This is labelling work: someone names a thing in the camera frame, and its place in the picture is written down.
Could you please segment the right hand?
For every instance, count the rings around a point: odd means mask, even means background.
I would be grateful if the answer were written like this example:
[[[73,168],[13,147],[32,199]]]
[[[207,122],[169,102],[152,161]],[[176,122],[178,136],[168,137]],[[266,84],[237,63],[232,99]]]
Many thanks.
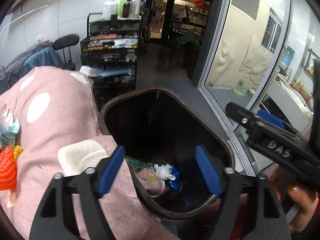
[[[279,200],[283,200],[284,197],[288,196],[300,207],[299,212],[288,224],[289,231],[292,235],[299,234],[308,226],[314,214],[316,213],[316,210],[318,209],[318,193],[316,191],[312,191],[298,181],[290,180],[287,184],[286,193],[283,194],[284,191],[280,191],[278,188],[278,185],[280,185],[278,180],[283,182],[284,179],[282,179],[280,176],[285,174],[285,177],[287,178],[289,173],[283,168],[279,167],[278,164],[274,164],[272,167],[273,171],[269,180],[277,198]]]

